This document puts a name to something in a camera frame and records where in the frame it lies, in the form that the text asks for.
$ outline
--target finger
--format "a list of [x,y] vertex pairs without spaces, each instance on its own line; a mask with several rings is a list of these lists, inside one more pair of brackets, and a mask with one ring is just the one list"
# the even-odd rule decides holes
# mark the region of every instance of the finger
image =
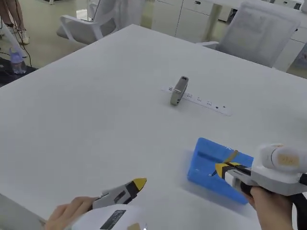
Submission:
[[85,199],[83,203],[79,206],[79,208],[75,211],[75,213],[71,217],[71,220],[86,213],[96,199],[97,197],[88,197],[88,199]]
[[248,200],[250,205],[252,205],[252,207],[255,208],[255,201],[254,201],[254,199],[252,197],[250,197],[249,195],[246,195],[245,193],[243,193],[243,196],[246,198],[246,200]]
[[57,206],[57,208],[53,211],[53,213],[51,214],[48,220],[58,219],[60,216],[63,215],[67,207],[68,207],[68,204]]
[[252,187],[250,194],[253,196],[254,200],[258,198],[270,198],[271,194],[260,187]]
[[73,214],[78,210],[78,208],[83,204],[84,201],[88,200],[87,196],[76,197],[72,200],[72,202],[68,205],[67,209],[64,211],[62,218],[69,219],[73,216]]

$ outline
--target chair backrest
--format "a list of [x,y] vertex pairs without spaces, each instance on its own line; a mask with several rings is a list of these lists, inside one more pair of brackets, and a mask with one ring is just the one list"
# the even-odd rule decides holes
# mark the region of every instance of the chair backrest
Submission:
[[300,21],[278,11],[274,4],[256,2],[241,4],[216,49],[272,67]]
[[94,15],[94,22],[107,22],[115,16],[115,7],[118,0],[100,0]]

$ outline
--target plastic bottle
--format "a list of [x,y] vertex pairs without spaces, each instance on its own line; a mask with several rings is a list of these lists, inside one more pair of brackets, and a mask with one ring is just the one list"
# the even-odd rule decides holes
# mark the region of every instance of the plastic bottle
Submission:
[[10,48],[10,56],[13,72],[15,74],[25,74],[27,71],[27,66],[23,57],[18,52],[15,52],[12,48]]

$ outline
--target floor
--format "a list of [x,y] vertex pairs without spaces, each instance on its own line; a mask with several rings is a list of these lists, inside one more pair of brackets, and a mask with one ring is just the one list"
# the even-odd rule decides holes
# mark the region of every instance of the floor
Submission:
[[[59,17],[67,14],[76,16],[80,10],[86,9],[87,0],[61,0],[54,5],[49,5],[43,0],[19,0],[23,14],[24,23],[30,35],[30,44],[25,46],[31,57],[33,67],[41,68],[53,61],[56,61],[82,47],[84,45],[71,42],[57,36],[56,30],[59,27]],[[154,9],[154,2],[146,4],[142,17],[142,26],[150,28],[151,18]],[[219,41],[223,36],[227,25],[219,22],[213,33],[214,40]],[[1,52],[8,53],[10,43],[3,37],[0,40]],[[25,59],[26,64],[30,65],[29,58]],[[289,71],[291,74],[307,78],[307,69],[300,69],[292,66]]]

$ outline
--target yellow label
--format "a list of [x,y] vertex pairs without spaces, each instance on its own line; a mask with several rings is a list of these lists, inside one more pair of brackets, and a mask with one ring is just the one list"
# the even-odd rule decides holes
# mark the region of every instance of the yellow label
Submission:
[[132,224],[127,230],[141,230],[139,223]]
[[299,157],[289,154],[279,154],[277,157],[280,165],[299,166]]

